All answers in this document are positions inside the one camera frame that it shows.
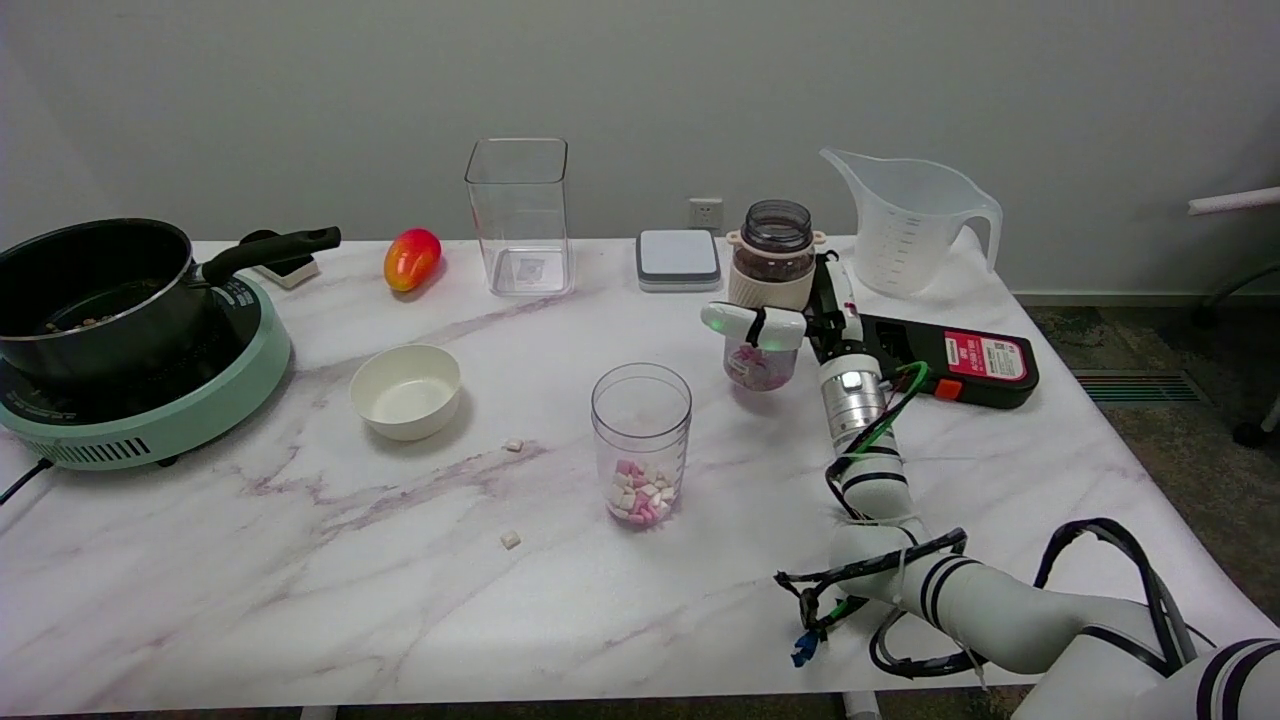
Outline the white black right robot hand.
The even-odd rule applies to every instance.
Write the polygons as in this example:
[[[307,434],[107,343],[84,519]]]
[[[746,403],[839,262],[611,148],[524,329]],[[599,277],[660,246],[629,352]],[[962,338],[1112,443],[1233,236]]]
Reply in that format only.
[[[854,302],[852,283],[835,251],[817,256],[809,299],[803,309],[745,307],[713,301],[701,309],[700,320],[717,334],[767,354],[808,346],[820,366],[841,357],[870,354]]]

